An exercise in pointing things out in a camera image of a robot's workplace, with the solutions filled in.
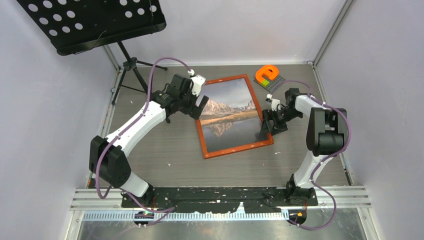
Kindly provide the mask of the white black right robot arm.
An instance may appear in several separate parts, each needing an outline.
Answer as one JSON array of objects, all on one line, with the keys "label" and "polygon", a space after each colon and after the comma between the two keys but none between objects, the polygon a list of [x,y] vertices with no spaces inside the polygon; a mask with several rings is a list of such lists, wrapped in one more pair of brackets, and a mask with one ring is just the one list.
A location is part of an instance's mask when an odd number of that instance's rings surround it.
[{"label": "white black right robot arm", "polygon": [[307,203],[315,196],[316,180],[326,164],[342,153],[349,143],[347,111],[332,108],[310,93],[301,93],[298,88],[285,92],[285,103],[270,93],[266,102],[270,109],[262,111],[259,139],[288,130],[287,123],[295,118],[308,117],[306,146],[308,152],[299,169],[286,183],[284,201],[289,205]]}]

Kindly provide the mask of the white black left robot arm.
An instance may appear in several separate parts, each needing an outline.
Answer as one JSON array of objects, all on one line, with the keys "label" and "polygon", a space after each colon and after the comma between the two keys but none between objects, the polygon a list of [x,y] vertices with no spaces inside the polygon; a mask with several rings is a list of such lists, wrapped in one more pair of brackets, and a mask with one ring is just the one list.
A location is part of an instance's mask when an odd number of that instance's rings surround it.
[{"label": "white black left robot arm", "polygon": [[141,207],[153,202],[153,187],[134,173],[128,156],[146,134],[169,116],[181,112],[198,120],[209,98],[197,103],[206,79],[195,74],[189,78],[175,74],[164,90],[149,95],[143,107],[124,125],[106,137],[95,136],[90,143],[89,170],[115,189],[133,196]]}]

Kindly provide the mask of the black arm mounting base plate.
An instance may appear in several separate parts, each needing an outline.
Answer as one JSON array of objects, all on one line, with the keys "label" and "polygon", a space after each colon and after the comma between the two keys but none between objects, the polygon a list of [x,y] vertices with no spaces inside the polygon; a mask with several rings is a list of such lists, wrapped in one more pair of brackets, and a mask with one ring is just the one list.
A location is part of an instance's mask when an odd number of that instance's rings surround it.
[{"label": "black arm mounting base plate", "polygon": [[150,187],[142,197],[122,194],[123,208],[148,208],[175,213],[234,213],[243,207],[246,213],[277,213],[281,207],[315,207],[314,191],[309,196],[289,195],[285,187]]}]

